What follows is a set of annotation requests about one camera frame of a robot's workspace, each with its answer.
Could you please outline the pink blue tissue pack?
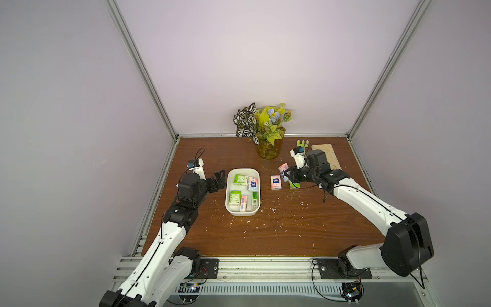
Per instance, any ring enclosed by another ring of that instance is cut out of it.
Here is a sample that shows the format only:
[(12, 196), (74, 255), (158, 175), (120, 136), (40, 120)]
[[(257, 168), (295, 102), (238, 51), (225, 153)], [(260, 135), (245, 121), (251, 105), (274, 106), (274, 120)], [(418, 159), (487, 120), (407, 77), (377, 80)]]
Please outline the pink blue tissue pack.
[(290, 179), (287, 177), (286, 175), (286, 171), (289, 169), (289, 166), (287, 163), (284, 163), (282, 164), (280, 167), (279, 167), (279, 171), (280, 171), (280, 175), (283, 179), (284, 182), (289, 182)]

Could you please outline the pink tempo tissue pack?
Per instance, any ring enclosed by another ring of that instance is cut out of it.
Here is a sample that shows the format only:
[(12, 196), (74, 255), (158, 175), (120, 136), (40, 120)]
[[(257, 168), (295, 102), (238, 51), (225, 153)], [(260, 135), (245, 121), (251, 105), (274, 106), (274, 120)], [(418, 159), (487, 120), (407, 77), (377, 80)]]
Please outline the pink tempo tissue pack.
[(281, 175), (271, 175), (271, 189), (273, 191), (280, 190), (282, 188)]

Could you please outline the white storage box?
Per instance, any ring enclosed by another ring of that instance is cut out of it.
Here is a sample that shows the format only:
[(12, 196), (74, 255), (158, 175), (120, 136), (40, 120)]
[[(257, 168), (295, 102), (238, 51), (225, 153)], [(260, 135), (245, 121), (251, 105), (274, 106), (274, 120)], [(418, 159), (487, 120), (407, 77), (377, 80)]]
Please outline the white storage box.
[[(253, 211), (251, 208), (251, 196), (252, 193), (251, 191), (248, 191), (248, 185), (247, 186), (238, 186), (238, 185), (233, 185), (233, 179), (236, 174), (241, 174), (241, 175), (247, 175), (249, 177), (256, 177), (259, 181), (259, 191), (258, 191), (258, 208), (257, 210)], [(228, 173), (228, 177), (226, 180), (226, 199), (225, 199), (225, 208), (226, 210), (232, 215), (232, 216), (238, 216), (238, 217), (247, 217), (247, 216), (254, 216), (260, 209), (261, 207), (261, 189), (260, 189), (260, 174), (257, 170), (253, 168), (235, 168), (231, 170)], [(238, 206), (229, 206), (229, 195), (231, 191), (241, 191), (242, 192), (242, 199), (241, 203)]]

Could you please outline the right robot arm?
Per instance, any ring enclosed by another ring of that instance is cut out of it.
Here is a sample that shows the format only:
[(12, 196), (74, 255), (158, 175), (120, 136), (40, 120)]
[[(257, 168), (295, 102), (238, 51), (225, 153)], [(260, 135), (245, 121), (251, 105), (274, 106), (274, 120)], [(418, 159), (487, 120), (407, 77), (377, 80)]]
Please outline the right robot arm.
[(338, 272), (354, 278), (377, 267), (409, 276), (434, 256), (428, 222), (420, 214), (408, 214), (359, 185), (349, 174), (332, 169), (325, 152), (291, 150), (295, 166), (284, 174), (294, 184), (310, 182), (326, 194), (344, 201), (371, 222), (384, 236), (383, 243), (352, 246), (338, 254)]

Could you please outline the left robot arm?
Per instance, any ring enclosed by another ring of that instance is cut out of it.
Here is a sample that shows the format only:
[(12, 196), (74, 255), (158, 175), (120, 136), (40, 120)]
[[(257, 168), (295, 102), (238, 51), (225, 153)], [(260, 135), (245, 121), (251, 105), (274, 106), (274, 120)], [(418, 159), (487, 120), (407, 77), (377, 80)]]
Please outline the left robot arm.
[(225, 170), (211, 178), (185, 172), (147, 253), (117, 290), (108, 290), (102, 296), (99, 305), (163, 306), (186, 277), (196, 276), (200, 271), (200, 252), (179, 245), (197, 220), (199, 207), (208, 194), (225, 187)]

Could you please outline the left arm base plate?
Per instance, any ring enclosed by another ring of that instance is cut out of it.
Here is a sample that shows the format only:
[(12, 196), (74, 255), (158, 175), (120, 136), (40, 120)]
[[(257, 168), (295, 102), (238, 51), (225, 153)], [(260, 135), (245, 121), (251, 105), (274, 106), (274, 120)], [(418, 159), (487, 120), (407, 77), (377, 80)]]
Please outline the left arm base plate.
[(186, 280), (216, 280), (218, 278), (220, 260), (218, 258), (203, 258), (197, 272), (192, 272)]

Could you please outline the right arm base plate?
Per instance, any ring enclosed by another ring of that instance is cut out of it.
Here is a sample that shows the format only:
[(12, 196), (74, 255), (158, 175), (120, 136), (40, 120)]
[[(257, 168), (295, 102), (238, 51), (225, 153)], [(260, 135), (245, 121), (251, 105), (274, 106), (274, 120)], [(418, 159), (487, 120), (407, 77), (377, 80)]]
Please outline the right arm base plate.
[(314, 258), (313, 264), (322, 280), (348, 280), (373, 278), (369, 268), (355, 269), (350, 264), (339, 258)]

